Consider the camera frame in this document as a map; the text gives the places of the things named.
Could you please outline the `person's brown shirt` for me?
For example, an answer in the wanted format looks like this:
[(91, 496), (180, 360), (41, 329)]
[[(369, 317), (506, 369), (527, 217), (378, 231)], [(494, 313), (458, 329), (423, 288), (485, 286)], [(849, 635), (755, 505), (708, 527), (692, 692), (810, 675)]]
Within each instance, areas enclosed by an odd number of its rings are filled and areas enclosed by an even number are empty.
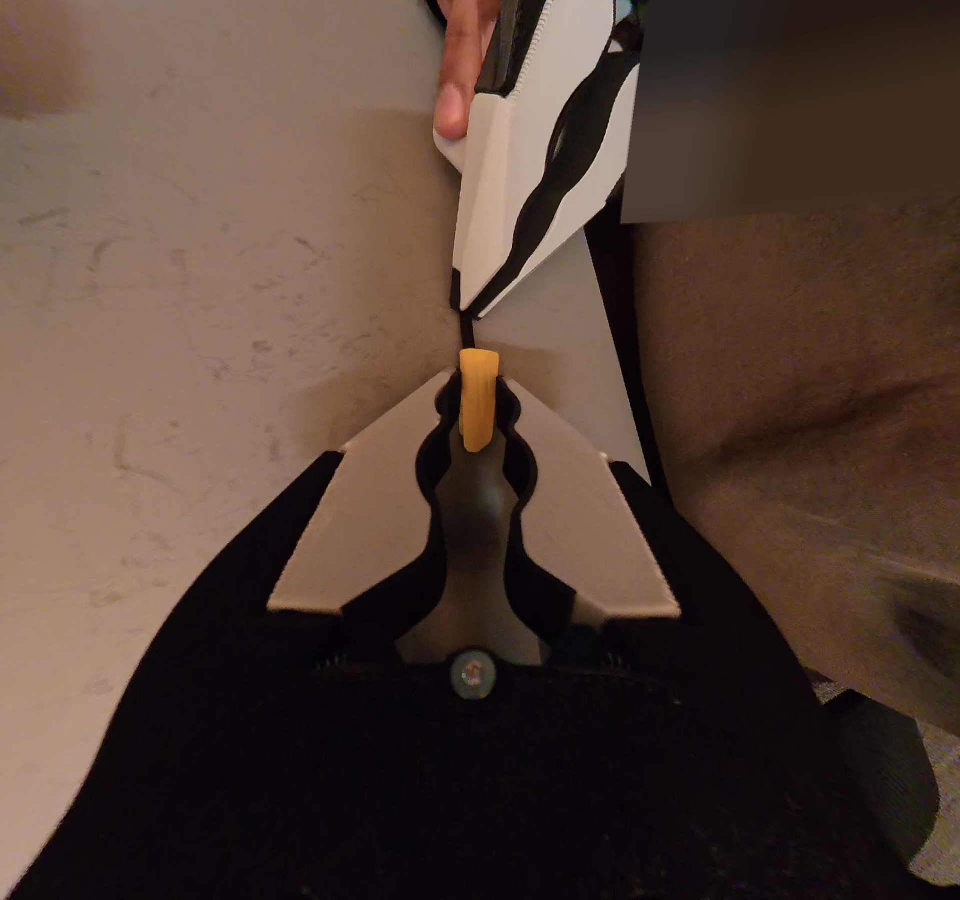
[(645, 224), (671, 497), (802, 663), (959, 727), (959, 206)]

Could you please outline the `yellow plastic toy piece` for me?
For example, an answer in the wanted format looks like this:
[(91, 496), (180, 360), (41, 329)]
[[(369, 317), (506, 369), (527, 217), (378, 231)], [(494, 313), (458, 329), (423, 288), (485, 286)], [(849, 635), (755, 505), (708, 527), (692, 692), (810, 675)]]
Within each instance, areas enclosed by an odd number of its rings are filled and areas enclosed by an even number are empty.
[(459, 431), (469, 453), (484, 450), (494, 434), (497, 413), (499, 354), (463, 348), (459, 355), (461, 401)]

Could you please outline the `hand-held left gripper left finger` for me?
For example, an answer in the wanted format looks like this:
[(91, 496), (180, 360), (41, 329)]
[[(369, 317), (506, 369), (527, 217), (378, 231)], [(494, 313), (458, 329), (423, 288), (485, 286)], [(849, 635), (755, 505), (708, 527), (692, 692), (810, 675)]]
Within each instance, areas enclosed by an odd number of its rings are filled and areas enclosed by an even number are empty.
[(338, 463), (268, 610), (377, 623), (394, 639), (434, 610), (447, 577), (437, 488), (457, 418), (458, 374), (444, 370), (323, 456)]

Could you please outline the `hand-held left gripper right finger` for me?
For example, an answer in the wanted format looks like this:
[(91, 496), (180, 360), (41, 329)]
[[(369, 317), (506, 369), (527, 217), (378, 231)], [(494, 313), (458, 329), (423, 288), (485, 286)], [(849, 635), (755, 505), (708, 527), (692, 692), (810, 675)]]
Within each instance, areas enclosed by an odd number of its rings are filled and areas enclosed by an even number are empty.
[(679, 618), (607, 456), (512, 379), (498, 379), (496, 423), (516, 499), (504, 590), (519, 620), (557, 642), (570, 625)]

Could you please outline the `black toy axle pin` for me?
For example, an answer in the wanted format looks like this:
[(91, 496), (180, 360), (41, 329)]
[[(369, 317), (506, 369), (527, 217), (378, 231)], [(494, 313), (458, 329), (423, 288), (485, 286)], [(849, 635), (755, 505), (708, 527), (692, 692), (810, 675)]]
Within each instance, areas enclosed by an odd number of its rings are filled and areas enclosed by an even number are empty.
[(461, 308), (461, 273), (456, 267), (451, 269), (449, 304), (458, 317), (461, 349), (474, 349), (474, 318), (468, 308)]

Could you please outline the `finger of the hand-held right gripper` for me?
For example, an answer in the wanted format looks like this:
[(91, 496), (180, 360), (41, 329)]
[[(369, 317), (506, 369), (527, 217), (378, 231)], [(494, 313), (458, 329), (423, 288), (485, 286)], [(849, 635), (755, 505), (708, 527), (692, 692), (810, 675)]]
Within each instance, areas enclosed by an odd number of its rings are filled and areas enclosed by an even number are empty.
[(615, 0), (523, 0), (521, 16), (525, 51), (513, 90), (501, 97), (476, 89), (465, 138), (436, 140), (462, 175), (453, 246), (462, 309), (474, 309), (507, 258), (558, 118), (606, 52)]
[(626, 170), (638, 64), (598, 64), (561, 111), (544, 172), (513, 226), (504, 263), (474, 298), (485, 316), (605, 208)]

